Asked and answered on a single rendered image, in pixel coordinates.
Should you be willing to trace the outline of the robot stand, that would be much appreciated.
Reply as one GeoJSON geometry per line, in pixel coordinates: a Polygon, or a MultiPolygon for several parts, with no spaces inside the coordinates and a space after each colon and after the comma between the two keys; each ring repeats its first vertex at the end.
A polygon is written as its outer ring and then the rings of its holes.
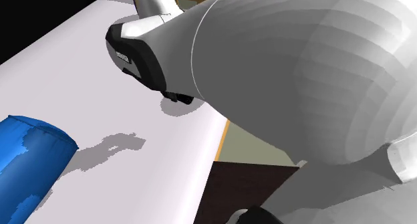
{"type": "Polygon", "coordinates": [[[193,224],[225,224],[235,211],[262,205],[298,170],[296,166],[214,162],[193,224]]]}

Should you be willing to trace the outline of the blue cylinder pillow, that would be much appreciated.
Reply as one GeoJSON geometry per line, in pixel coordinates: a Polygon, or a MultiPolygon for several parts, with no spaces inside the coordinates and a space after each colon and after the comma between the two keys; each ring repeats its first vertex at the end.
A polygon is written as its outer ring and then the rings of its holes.
{"type": "Polygon", "coordinates": [[[0,224],[24,224],[62,174],[76,142],[41,120],[0,121],[0,224]]]}

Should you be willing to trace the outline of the white bed with wooden frame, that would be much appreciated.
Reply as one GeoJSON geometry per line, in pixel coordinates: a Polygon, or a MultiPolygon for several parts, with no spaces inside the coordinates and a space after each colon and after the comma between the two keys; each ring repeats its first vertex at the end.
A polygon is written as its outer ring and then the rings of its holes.
{"type": "Polygon", "coordinates": [[[129,0],[97,0],[0,64],[0,118],[23,115],[78,144],[27,224],[203,224],[198,207],[227,119],[165,100],[122,73],[106,48],[129,0]]]}

